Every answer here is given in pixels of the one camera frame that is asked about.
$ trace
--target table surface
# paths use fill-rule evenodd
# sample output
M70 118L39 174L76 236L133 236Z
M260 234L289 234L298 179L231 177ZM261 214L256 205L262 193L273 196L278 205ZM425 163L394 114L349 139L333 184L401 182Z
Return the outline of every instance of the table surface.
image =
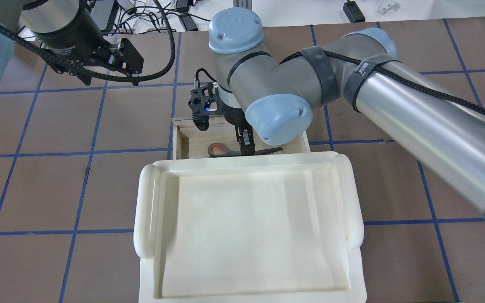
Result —
M264 43L280 61L364 27L385 29L406 65L485 107L485 17L267 27ZM129 38L144 73L168 61L165 33ZM137 87L86 87L16 47L0 83L0 302L137 301L140 170L170 159L170 119L190 115L196 69L214 72L207 32L175 39L171 71ZM480 213L343 99L316 109L307 132L312 151L352 161L368 302L485 302Z

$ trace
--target white tray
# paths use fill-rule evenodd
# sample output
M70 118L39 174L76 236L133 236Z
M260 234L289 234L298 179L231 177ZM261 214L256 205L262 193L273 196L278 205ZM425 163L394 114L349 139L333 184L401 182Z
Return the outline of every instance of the white tray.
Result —
M140 302L366 301L352 166L333 151L143 168Z

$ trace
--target black power adapter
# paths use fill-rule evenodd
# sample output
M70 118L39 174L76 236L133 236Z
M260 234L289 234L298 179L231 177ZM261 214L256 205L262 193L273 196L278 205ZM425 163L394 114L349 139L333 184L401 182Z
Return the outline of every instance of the black power adapter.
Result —
M354 1L348 0L348 2L345 2L343 10L351 23L364 22L366 20L366 17L364 17L360 8L358 8L358 5Z

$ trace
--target electrical cable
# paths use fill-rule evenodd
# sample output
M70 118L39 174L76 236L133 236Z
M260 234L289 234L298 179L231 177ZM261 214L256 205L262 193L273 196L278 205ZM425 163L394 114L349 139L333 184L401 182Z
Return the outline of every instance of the electrical cable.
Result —
M338 59L338 60L342 60L342 61L345 61L345 62L356 64L356 65L359 65L362 62L362 60L350 58L350 57L347 57L347 56L344 56L342 54L338 54L338 53L335 53L335 52L329 52L328 50L324 50L324 52L327 55L327 57L335 58L335 59ZM302 56L302 54L300 52L293 53L293 54L289 55L288 57L286 57L285 59L283 59L280 64L283 64L283 63L285 63L285 62L287 62L291 59L295 59L295 58L298 58L300 56ZM419 92L422 92L422 93L427 94L429 96L433 96L435 98L440 98L442 100L446 100L448 102L455 103L455 104L460 105L460 106L462 106L466 109L470 109L471 111L474 111L476 113L479 113L479 114L485 116L485 108L483 108L483 107L481 107L477 104L463 100L462 98L458 98L456 96L452 96L452 95L449 95L449 94L446 94L446 93L443 93L443 92L439 92L438 90L433 90L431 88L427 88L424 85L420 85L416 82L412 82L408 79L405 79L404 77L402 77L402 76L400 76L400 75L398 75L398 74L396 74L392 71L389 71L388 69L385 69L382 66L377 66L377 67L375 67L374 70L376 72L382 74L382 75L385 75L385 76L391 78L392 80L394 80L396 82L399 82L399 83L407 86L408 88L418 90Z
M196 75L195 75L196 79L199 79L200 72L204 72L210 80L212 80L213 82L216 82L216 79L214 79L214 77L212 77L212 75L208 73L207 69L204 69L204 68L198 69L196 71Z
M13 40L17 44L23 46L27 50L30 50L31 52L39 55L46 61L50 61L53 63L56 63L58 65L61 65L70 71L73 71L76 74L81 74L85 75L87 77L96 77L101 80L108 80L108 81L115 81L115 82L140 82L140 81L149 81L152 79L157 79L158 77L161 77L170 71L171 67L173 66L173 62L175 62L175 39L173 38L173 31L171 30L171 26L168 21L168 17L166 16L165 11L163 10L162 6L160 6L158 0L153 0L157 6L160 7L160 15L162 16L162 19L166 21L166 28L168 29L168 38L170 40L170 59L167 63L167 65L160 71L150 74L150 75L145 75L145 76L139 76L139 77L117 77L113 75L107 75L107 74L102 74L102 73L97 73L93 72L89 69L85 69L81 65L74 64L70 61L63 60L56 55L48 52L47 50L44 50L42 48L38 48L37 46L34 46L33 44L29 43L28 41L24 40L22 37L16 35L6 27L0 25L0 33L10 40Z

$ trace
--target black cylinder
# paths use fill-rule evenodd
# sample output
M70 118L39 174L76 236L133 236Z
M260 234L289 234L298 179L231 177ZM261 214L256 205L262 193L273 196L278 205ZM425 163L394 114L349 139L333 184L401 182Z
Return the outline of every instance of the black cylinder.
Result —
M108 44L83 5L80 5L70 23L61 29L34 33L59 58L65 60L87 60L94 50Z

